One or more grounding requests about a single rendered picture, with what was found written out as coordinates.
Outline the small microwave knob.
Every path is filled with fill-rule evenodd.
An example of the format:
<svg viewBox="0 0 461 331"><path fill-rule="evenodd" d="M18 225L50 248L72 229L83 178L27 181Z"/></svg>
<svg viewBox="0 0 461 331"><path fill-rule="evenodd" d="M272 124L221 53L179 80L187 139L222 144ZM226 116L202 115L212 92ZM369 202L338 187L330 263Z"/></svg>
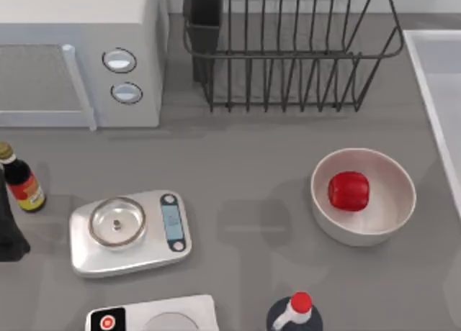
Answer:
<svg viewBox="0 0 461 331"><path fill-rule="evenodd" d="M143 98L142 89L134 83L121 83L110 89L112 98L121 104L136 104Z"/></svg>

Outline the red bell pepper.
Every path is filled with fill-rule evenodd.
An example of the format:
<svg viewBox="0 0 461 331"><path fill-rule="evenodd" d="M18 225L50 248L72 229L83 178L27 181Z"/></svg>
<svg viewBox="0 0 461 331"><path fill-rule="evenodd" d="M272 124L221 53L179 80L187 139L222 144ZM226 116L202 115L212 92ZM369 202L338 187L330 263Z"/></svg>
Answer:
<svg viewBox="0 0 461 331"><path fill-rule="evenodd" d="M328 200L333 207L347 212L363 210L370 200L370 183L358 171L342 171L328 182Z"/></svg>

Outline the silver kitchen scale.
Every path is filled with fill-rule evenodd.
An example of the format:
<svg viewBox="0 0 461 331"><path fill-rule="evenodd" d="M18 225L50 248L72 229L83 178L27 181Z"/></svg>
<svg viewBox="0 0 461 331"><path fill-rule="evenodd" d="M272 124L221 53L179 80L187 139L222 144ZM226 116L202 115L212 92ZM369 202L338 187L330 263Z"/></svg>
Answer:
<svg viewBox="0 0 461 331"><path fill-rule="evenodd" d="M104 278L184 260L192 237L180 195L152 190L78 207L69 217L69 245L76 274Z"/></svg>

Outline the black cutlery holder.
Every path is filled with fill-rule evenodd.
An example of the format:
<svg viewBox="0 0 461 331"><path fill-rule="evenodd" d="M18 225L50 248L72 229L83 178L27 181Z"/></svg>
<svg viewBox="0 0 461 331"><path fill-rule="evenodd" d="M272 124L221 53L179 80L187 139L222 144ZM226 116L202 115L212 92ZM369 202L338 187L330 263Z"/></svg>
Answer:
<svg viewBox="0 0 461 331"><path fill-rule="evenodd" d="M223 0L183 0L193 79L208 84L222 26Z"/></svg>

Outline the large microwave knob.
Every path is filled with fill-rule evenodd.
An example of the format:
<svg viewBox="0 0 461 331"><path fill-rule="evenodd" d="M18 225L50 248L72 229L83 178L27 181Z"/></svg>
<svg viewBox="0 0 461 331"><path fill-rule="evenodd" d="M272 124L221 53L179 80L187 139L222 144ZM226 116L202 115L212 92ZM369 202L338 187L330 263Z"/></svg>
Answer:
<svg viewBox="0 0 461 331"><path fill-rule="evenodd" d="M126 49L117 47L104 52L102 55L104 66L113 73L129 73L136 68L136 57Z"/></svg>

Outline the white bowl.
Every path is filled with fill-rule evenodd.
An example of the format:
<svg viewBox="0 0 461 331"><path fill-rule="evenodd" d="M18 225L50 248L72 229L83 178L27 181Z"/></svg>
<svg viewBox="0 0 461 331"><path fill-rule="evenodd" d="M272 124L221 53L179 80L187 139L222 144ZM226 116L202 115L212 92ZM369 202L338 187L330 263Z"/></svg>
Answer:
<svg viewBox="0 0 461 331"><path fill-rule="evenodd" d="M363 173L370 183L368 205L358 212L333 207L328 182L342 171ZM331 238L354 247L386 241L411 218L416 189L406 170L389 156L368 148L343 148L322 158L310 175L313 216Z"/></svg>

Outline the dark bottle with red cap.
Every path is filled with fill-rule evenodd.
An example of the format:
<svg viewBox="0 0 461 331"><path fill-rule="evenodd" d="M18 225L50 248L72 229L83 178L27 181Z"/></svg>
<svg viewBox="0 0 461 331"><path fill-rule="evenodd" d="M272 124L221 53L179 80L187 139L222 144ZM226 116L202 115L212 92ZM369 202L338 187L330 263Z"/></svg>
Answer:
<svg viewBox="0 0 461 331"><path fill-rule="evenodd" d="M306 291L296 291L271 305L266 331L323 331L323 319L311 296Z"/></svg>

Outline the white scale with black panel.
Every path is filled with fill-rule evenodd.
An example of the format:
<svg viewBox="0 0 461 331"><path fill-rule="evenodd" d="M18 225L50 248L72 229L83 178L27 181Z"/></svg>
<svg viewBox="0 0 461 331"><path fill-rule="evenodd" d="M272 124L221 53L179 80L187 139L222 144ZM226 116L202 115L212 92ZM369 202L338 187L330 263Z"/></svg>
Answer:
<svg viewBox="0 0 461 331"><path fill-rule="evenodd" d="M85 331L220 331L209 294L91 310Z"/></svg>

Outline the pale microwave oven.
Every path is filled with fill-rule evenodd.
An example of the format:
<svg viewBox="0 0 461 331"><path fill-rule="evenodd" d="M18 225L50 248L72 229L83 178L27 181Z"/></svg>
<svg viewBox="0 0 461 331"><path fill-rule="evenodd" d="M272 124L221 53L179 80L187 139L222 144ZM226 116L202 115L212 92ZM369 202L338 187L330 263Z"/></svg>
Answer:
<svg viewBox="0 0 461 331"><path fill-rule="evenodd" d="M98 128L157 127L169 40L168 0L0 0L0 128L87 127L61 47L73 45ZM117 47L129 73L102 62ZM134 83L136 104L110 89Z"/></svg>

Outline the dark sauce bottle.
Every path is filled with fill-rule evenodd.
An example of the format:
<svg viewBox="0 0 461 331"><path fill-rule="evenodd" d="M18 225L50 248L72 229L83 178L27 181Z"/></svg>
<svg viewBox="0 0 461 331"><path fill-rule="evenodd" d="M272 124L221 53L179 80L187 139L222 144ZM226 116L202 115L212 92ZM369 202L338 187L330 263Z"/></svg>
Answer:
<svg viewBox="0 0 461 331"><path fill-rule="evenodd" d="M44 207L46 195L30 166L19 159L12 146L0 141L0 164L6 184L25 212L37 212Z"/></svg>

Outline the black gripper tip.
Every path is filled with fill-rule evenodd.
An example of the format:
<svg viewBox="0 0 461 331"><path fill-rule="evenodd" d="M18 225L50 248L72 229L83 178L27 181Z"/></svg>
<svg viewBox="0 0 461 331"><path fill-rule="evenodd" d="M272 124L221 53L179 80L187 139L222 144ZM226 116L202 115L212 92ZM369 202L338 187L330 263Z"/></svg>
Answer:
<svg viewBox="0 0 461 331"><path fill-rule="evenodd" d="M20 261L30 249L12 214L4 172L0 168L0 263Z"/></svg>

